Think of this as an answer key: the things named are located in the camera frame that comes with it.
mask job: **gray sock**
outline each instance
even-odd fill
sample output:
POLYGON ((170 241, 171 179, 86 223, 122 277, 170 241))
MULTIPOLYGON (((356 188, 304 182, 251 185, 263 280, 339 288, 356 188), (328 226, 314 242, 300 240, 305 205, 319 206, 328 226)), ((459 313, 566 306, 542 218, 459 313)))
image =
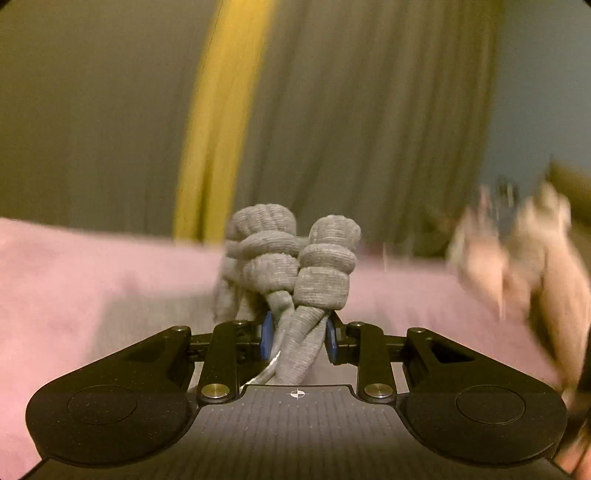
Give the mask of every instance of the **gray sock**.
POLYGON ((322 348, 328 315, 342 309, 349 294, 358 225, 328 216, 313 225, 309 238, 299 238, 295 222, 285 207, 255 205, 228 223, 216 321, 253 319, 263 310, 275 321, 274 360, 255 383, 301 383, 322 348))
POLYGON ((330 215, 312 226, 310 244, 299 257, 293 295, 297 308, 270 384, 297 385, 305 378, 324 343, 326 319, 347 302, 360 239, 359 226, 343 216, 330 215))

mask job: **pink blanket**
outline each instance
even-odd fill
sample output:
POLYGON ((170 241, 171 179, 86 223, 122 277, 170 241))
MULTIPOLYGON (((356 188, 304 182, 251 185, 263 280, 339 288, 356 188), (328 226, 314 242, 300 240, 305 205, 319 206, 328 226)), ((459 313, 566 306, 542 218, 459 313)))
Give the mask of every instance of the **pink blanket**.
MULTIPOLYGON (((105 306, 130 294, 209 293, 222 252, 158 239, 88 235, 0 219, 0 478, 39 457, 25 408, 44 384, 81 367, 105 306)), ((544 381, 554 372, 520 320, 499 323, 441 265, 384 272, 362 260, 346 321, 403 335, 424 326, 544 381)))

